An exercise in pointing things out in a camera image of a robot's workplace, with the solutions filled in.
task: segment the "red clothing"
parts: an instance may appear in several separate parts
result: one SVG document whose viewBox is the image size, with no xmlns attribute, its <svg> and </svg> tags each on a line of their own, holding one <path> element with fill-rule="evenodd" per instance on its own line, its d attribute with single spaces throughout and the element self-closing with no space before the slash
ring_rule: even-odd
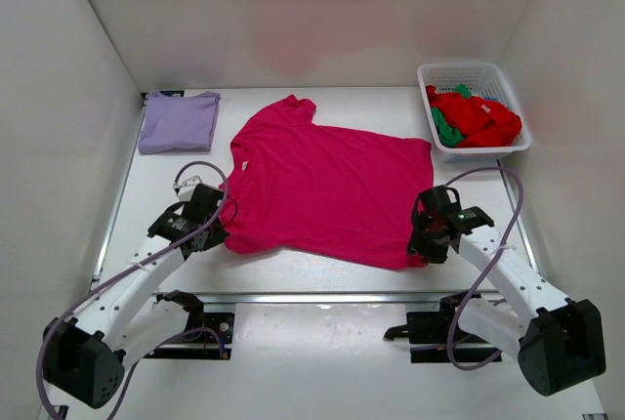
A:
<svg viewBox="0 0 625 420">
<path fill-rule="evenodd" d="M 465 140 L 457 148 L 508 147 L 521 131 L 521 118 L 496 101 L 479 96 L 464 99 L 460 93 L 437 93 L 426 87 L 431 107 L 438 107 L 447 124 L 460 130 Z"/>
<path fill-rule="evenodd" d="M 294 96 L 263 108 L 230 145 L 234 169 L 222 222 L 226 247 L 288 246 L 385 269 L 424 267 L 406 255 L 417 194 L 433 184 L 420 139 L 313 124 Z"/>
</svg>

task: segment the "cable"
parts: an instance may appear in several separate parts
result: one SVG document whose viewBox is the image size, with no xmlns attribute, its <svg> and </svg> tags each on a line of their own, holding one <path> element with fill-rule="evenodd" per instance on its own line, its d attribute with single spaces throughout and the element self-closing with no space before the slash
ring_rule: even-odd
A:
<svg viewBox="0 0 625 420">
<path fill-rule="evenodd" d="M 521 207 L 523 205 L 523 185 L 521 183 L 521 179 L 519 179 L 519 176 L 517 176 L 513 171 L 511 171 L 508 168 L 504 168 L 502 166 L 486 166 L 483 168 L 471 169 L 467 172 L 464 172 L 456 176 L 451 181 L 448 181 L 445 185 L 449 186 L 450 184 L 455 183 L 459 179 L 464 178 L 465 176 L 469 174 L 476 173 L 478 171 L 501 171 L 504 173 L 508 173 L 508 175 L 514 178 L 515 182 L 517 183 L 517 186 L 519 187 L 519 200 L 517 202 L 517 207 L 515 208 L 515 211 L 512 214 L 512 218 L 510 219 L 510 222 L 508 223 L 508 226 L 504 230 L 504 233 L 501 235 L 501 241 L 499 242 L 500 247 L 497 249 L 497 252 L 493 256 L 493 258 L 490 260 L 488 265 L 481 272 L 481 274 L 478 276 L 478 278 L 473 283 L 473 285 L 471 285 L 471 288 L 467 290 L 467 294 L 460 302 L 460 305 L 458 306 L 458 309 L 456 310 L 456 314 L 454 315 L 453 319 L 451 319 L 451 324 L 449 325 L 449 332 L 447 333 L 447 356 L 449 357 L 449 361 L 451 361 L 451 363 L 456 368 L 462 369 L 463 371 L 474 371 L 476 369 L 480 369 L 483 366 L 486 366 L 490 362 L 494 361 L 497 357 L 501 355 L 501 351 L 498 350 L 497 352 L 492 354 L 490 357 L 488 357 L 484 361 L 480 361 L 479 363 L 472 364 L 470 366 L 462 365 L 456 360 L 456 358 L 453 355 L 453 347 L 454 347 L 453 336 L 456 332 L 456 328 L 458 327 L 458 320 L 460 319 L 460 315 L 467 307 L 469 300 L 471 300 L 471 297 L 476 293 L 481 283 L 486 280 L 488 273 L 492 271 L 492 269 L 497 265 L 497 263 L 499 262 L 499 259 L 501 258 L 501 255 L 506 250 L 505 247 L 502 247 L 502 246 L 505 246 L 506 243 L 508 242 L 508 237 L 510 236 L 510 233 L 512 232 L 515 222 L 517 221 L 517 218 L 519 217 L 519 214 L 521 213 Z"/>
<path fill-rule="evenodd" d="M 203 165 L 203 166 L 208 166 L 209 168 L 214 169 L 221 176 L 222 181 L 224 182 L 224 197 L 221 203 L 219 204 L 219 206 L 217 207 L 217 210 L 215 210 L 215 213 L 211 216 L 211 218 L 209 218 L 208 221 L 204 225 L 199 227 L 197 230 L 189 233 L 188 235 L 179 239 L 178 241 L 172 242 L 169 246 L 164 247 L 160 251 L 157 251 L 151 256 L 146 257 L 145 259 L 140 261 L 138 264 L 135 264 L 134 266 L 129 267 L 125 271 L 118 273 L 117 275 L 113 276 L 109 280 L 102 283 L 98 288 L 90 291 L 89 293 L 87 293 L 87 295 L 78 299 L 78 301 L 76 301 L 69 308 L 67 308 L 65 312 L 61 314 L 57 318 L 57 320 L 55 320 L 52 323 L 50 329 L 48 330 L 45 337 L 43 338 L 41 348 L 39 349 L 39 354 L 37 355 L 37 363 L 35 365 L 35 376 L 36 376 L 35 382 L 37 385 L 37 393 L 39 395 L 39 399 L 41 400 L 43 407 L 48 412 L 48 415 L 50 415 L 50 417 L 53 420 L 63 420 L 63 418 L 57 413 L 57 411 L 52 406 L 50 399 L 48 398 L 48 393 L 46 392 L 46 386 L 45 386 L 44 379 L 43 379 L 43 361 L 46 355 L 46 351 L 48 350 L 48 347 L 50 345 L 50 341 L 52 340 L 52 337 L 57 331 L 57 329 L 59 328 L 59 326 L 71 315 L 73 311 L 75 311 L 78 307 L 80 307 L 85 302 L 89 301 L 92 297 L 101 293 L 103 290 L 105 290 L 109 286 L 115 284 L 116 282 L 118 282 L 122 278 L 125 278 L 131 273 L 136 272 L 145 264 L 149 262 L 153 262 L 155 259 L 162 257 L 164 254 L 180 247 L 181 245 L 185 244 L 187 241 L 195 238 L 197 235 L 208 230 L 208 228 L 213 224 L 213 222 L 215 222 L 215 220 L 217 220 L 220 213 L 222 212 L 224 205 L 226 204 L 226 199 L 228 198 L 228 192 L 229 192 L 228 178 L 226 177 L 224 172 L 221 169 L 219 169 L 217 166 L 215 166 L 214 164 L 209 163 L 208 161 L 192 161 L 191 163 L 188 163 L 181 168 L 181 170 L 176 175 L 175 183 L 178 182 L 180 177 L 189 167 L 194 166 L 194 165 Z"/>
<path fill-rule="evenodd" d="M 463 342 L 466 342 L 467 340 L 469 340 L 471 338 L 471 334 L 463 337 L 462 339 L 456 341 L 453 343 L 453 348 L 455 349 L 456 347 L 458 347 L 460 344 L 462 344 Z M 440 350 L 440 349 L 445 349 L 447 348 L 447 344 L 432 344 L 432 345 L 423 345 L 421 347 L 413 347 L 410 350 L 411 351 L 422 351 L 422 350 Z"/>
<path fill-rule="evenodd" d="M 194 329 L 190 329 L 190 330 L 187 330 L 185 332 L 181 332 L 180 334 L 177 334 L 177 335 L 175 335 L 173 337 L 170 337 L 169 339 L 167 339 L 162 344 L 159 344 L 158 347 L 161 347 L 161 346 L 163 346 L 165 344 L 171 344 L 172 342 L 176 342 L 177 340 L 180 340 L 180 339 L 185 340 L 185 337 L 187 337 L 188 335 L 194 334 L 195 332 L 198 332 L 198 333 L 208 332 L 210 335 L 212 335 L 213 338 L 215 339 L 215 342 L 217 342 L 217 350 L 219 351 L 219 358 L 220 359 L 224 358 L 224 353 L 225 352 L 224 352 L 224 344 L 222 343 L 222 340 L 219 338 L 219 336 L 217 335 L 217 333 L 213 329 L 210 329 L 208 327 L 196 327 Z M 124 387 L 121 388 L 121 393 L 119 394 L 119 399 L 117 399 L 117 402 L 115 403 L 115 406 L 110 411 L 110 414 L 108 415 L 106 420 L 112 420 L 115 417 L 115 415 L 117 414 L 117 411 L 119 410 L 119 407 L 121 407 L 121 403 L 124 401 L 124 398 L 126 397 L 126 392 L 128 391 L 128 387 L 130 386 L 130 382 L 133 379 L 133 374 L 135 374 L 135 369 L 137 369 L 137 365 L 139 364 L 139 361 L 137 361 L 135 364 L 133 364 L 132 367 L 130 368 L 130 370 L 128 371 L 128 376 L 126 376 L 126 381 L 124 382 Z"/>
</svg>

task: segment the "white table surface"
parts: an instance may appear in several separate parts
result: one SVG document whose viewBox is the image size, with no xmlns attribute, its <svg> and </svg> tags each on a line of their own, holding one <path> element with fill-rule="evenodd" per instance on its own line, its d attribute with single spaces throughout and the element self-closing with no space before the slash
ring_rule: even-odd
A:
<svg viewBox="0 0 625 420">
<path fill-rule="evenodd" d="M 205 90 L 187 90 L 194 96 Z M 140 155 L 137 151 L 104 258 L 102 278 L 110 278 L 127 265 L 149 225 L 176 201 L 175 174 L 195 159 L 211 161 L 229 174 L 229 143 L 244 123 L 262 107 L 294 94 L 317 105 L 313 122 L 378 132 L 396 137 L 432 140 L 421 94 L 404 88 L 264 88 L 218 90 L 222 95 L 219 119 L 208 153 Z M 488 163 L 441 163 L 433 152 L 435 185 L 467 169 Z M 219 177 L 205 167 L 194 167 L 204 182 L 218 184 Z M 502 230 L 512 209 L 499 172 L 481 172 L 462 179 L 458 188 L 464 206 L 479 206 Z M 510 242 L 526 256 L 515 229 Z M 454 252 L 444 265 L 402 272 L 386 271 L 293 250 L 259 256 L 239 256 L 224 246 L 195 254 L 161 285 L 161 291 L 180 289 L 194 293 L 314 293 L 314 292 L 453 292 L 466 289 L 478 276 L 476 269 Z M 482 289 L 492 288 L 485 283 Z"/>
<path fill-rule="evenodd" d="M 549 398 L 504 357 L 478 371 L 411 364 L 404 305 L 237 305 L 230 361 L 144 359 L 117 420 L 581 420 L 603 412 L 591 381 Z M 67 420 L 105 419 L 54 389 Z"/>
</svg>

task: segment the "folded clothing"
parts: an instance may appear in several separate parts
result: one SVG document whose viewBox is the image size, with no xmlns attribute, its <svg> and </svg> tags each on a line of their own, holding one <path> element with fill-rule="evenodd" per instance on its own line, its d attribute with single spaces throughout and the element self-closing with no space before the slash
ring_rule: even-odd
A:
<svg viewBox="0 0 625 420">
<path fill-rule="evenodd" d="M 435 86 L 426 87 L 430 106 L 437 107 L 451 127 L 456 127 L 465 140 L 459 148 L 508 147 L 521 131 L 521 118 L 497 101 L 479 96 L 465 99 L 461 93 L 437 93 Z"/>
<path fill-rule="evenodd" d="M 171 149 L 210 150 L 220 98 L 219 94 L 209 91 L 191 98 L 174 98 L 159 92 L 152 94 L 147 100 L 139 153 Z"/>
</svg>

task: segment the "lavender folded shirt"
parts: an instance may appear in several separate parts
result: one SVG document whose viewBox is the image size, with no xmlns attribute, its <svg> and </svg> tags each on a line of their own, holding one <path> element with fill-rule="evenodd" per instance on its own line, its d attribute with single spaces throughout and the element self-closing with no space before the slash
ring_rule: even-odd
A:
<svg viewBox="0 0 625 420">
<path fill-rule="evenodd" d="M 147 100 L 146 122 L 139 138 L 139 153 L 170 149 L 211 149 L 219 99 L 207 91 L 192 98 L 172 98 L 155 92 Z"/>
</svg>

